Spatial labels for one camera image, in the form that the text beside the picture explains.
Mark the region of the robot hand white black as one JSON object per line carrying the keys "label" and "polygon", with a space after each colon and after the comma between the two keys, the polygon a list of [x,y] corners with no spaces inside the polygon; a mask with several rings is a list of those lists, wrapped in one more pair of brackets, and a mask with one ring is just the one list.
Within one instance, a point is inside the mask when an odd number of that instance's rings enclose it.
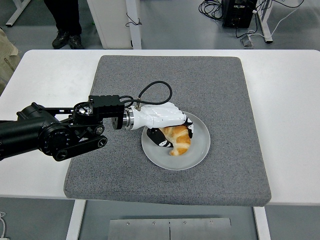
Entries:
{"label": "robot hand white black", "polygon": [[140,110],[129,107],[128,123],[126,129],[136,130],[147,127],[147,136],[158,146],[172,148],[173,137],[168,131],[182,127],[186,135],[191,139],[194,133],[194,125],[191,119],[173,103],[167,102],[160,105],[143,105]]}

